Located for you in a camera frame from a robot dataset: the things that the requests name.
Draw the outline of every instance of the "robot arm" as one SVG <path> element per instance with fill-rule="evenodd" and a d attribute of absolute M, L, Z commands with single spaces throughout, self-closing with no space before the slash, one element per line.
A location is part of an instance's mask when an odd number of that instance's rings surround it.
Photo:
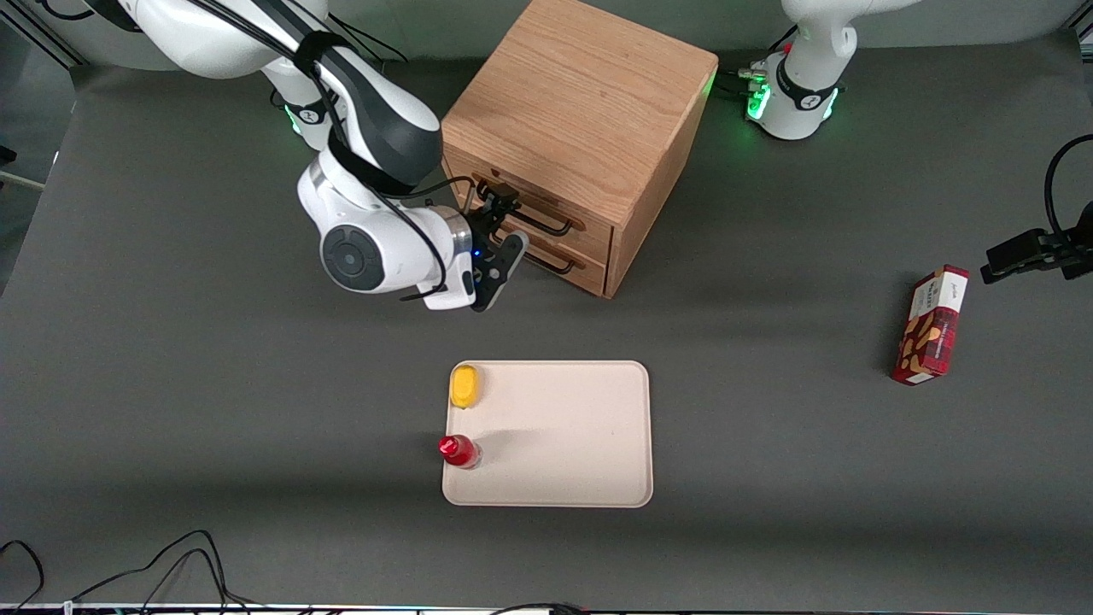
<path fill-rule="evenodd" d="M 436 168 L 440 125 L 327 29 L 326 0 L 124 5 L 184 70 L 212 79 L 261 70 L 291 105 L 302 135 L 319 150 L 297 192 L 319 230 L 324 268 L 339 285 L 362 293 L 416 285 L 414 297 L 433 310 L 492 304 L 527 236 L 514 233 L 498 248 L 455 209 L 403 208 L 387 197 L 409 194 Z"/>
<path fill-rule="evenodd" d="M 741 71 L 741 76 L 753 80 L 747 117 L 779 139 L 804 139 L 815 132 L 831 115 L 836 83 L 858 49 L 850 21 L 919 1 L 781 0 L 799 33 L 791 51 L 776 49 Z"/>

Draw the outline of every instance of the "yellow sponge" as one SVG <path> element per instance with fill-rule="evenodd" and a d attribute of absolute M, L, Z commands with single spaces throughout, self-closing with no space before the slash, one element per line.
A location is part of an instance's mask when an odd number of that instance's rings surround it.
<path fill-rule="evenodd" d="M 478 370 L 471 366 L 459 366 L 451 374 L 451 404 L 467 409 L 478 401 Z"/>

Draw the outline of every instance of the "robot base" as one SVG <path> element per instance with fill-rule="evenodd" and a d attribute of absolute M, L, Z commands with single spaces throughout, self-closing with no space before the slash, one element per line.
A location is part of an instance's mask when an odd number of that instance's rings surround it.
<path fill-rule="evenodd" d="M 768 80 L 786 55 L 781 51 L 752 62 L 750 71 L 741 74 L 751 79 L 752 95 L 748 98 L 744 117 L 763 127 L 771 135 L 797 141 L 812 135 L 825 119 L 831 117 L 832 105 L 838 96 L 836 87 L 826 99 L 815 96 L 812 108 L 800 109 L 777 79 Z"/>

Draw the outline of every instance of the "red box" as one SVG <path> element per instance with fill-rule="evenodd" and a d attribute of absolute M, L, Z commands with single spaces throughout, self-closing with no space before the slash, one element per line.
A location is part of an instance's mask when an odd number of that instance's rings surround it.
<path fill-rule="evenodd" d="M 967 271 L 945 264 L 915 284 L 892 379 L 914 387 L 949 371 Z"/>

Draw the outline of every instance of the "gray tabletop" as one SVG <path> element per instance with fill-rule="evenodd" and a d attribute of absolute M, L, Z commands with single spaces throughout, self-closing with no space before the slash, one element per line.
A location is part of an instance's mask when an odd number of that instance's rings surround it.
<path fill-rule="evenodd" d="M 474 68 L 390 67 L 438 111 Z M 973 280 L 950 376 L 886 376 L 910 282 L 1045 224 L 1047 161 L 1093 128 L 1071 36 L 865 50 L 807 142 L 714 99 L 615 299 L 525 265 L 482 316 L 327 279 L 294 193 L 313 153 L 260 78 L 75 76 L 0 299 L 0 523 L 46 599 L 207 528 L 231 584 L 275 602 L 1093 604 L 1091 282 Z M 1091 164 L 1060 169 L 1067 221 Z M 433 447 L 465 359 L 647 366 L 653 501 L 448 505 Z M 210 600 L 191 577 L 167 600 Z"/>

